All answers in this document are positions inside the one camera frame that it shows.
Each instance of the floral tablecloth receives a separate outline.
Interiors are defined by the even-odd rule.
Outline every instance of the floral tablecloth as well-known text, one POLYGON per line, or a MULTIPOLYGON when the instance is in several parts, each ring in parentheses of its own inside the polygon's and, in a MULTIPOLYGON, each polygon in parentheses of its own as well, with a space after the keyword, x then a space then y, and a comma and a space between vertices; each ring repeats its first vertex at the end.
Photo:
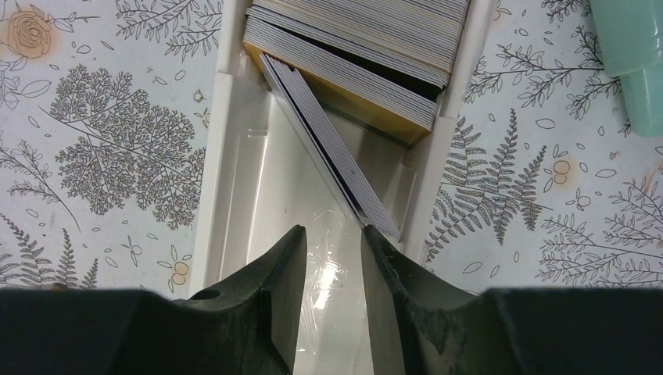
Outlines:
POLYGON ((501 0, 461 112, 430 270, 475 293, 663 285, 663 143, 631 133, 587 0, 501 0))
POLYGON ((0 6, 0 288, 186 296, 222 2, 0 6))

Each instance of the stack of cards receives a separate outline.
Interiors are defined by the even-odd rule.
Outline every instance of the stack of cards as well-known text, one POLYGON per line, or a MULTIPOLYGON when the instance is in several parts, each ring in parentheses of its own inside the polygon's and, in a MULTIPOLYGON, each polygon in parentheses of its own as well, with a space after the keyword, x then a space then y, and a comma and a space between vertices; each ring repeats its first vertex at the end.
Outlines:
POLYGON ((400 240, 400 231, 389 218, 302 74, 268 55, 262 54, 259 59, 267 82, 280 99, 281 107, 297 134, 307 145, 309 153, 316 154, 314 161, 322 164, 317 166, 318 169, 331 175, 360 224, 373 225, 382 233, 400 240))
POLYGON ((325 106, 403 145, 430 134, 468 0, 254 0, 244 43, 301 71, 325 106))

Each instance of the table surface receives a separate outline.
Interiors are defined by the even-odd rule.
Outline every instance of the table surface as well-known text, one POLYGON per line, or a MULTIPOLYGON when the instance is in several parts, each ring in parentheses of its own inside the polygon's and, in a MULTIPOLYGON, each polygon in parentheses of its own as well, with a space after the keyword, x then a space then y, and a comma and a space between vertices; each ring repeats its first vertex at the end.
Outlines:
MULTIPOLYGON (((5 2, 0 285, 187 294, 221 2, 139 3, 5 2)), ((629 131, 588 1, 502 0, 494 18, 426 266, 474 293, 660 286, 663 147, 629 131)))

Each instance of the botanical print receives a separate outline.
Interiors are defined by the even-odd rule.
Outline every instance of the botanical print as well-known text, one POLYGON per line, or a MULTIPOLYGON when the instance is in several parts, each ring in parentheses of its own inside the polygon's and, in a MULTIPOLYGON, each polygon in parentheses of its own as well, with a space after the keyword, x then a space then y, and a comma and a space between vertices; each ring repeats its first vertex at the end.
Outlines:
POLYGON ((631 132, 589 1, 500 0, 493 19, 426 268, 474 293, 663 287, 663 146, 631 132))
POLYGON ((187 297, 222 2, 54 5, 0 0, 0 288, 187 297))

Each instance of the white plastic tray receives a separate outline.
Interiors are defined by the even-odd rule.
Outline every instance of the white plastic tray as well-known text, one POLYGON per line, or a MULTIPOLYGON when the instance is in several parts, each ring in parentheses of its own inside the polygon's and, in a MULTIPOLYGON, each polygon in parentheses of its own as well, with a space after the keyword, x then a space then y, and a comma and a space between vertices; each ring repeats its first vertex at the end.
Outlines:
MULTIPOLYGON (((450 86, 433 134, 411 150, 330 116, 396 225, 401 251, 422 246, 464 90, 479 58, 494 0, 468 11, 450 86)), ((344 214, 243 52, 250 0, 224 3, 190 293, 262 255, 293 225, 306 227, 306 270, 296 374, 372 373, 360 228, 344 214)))

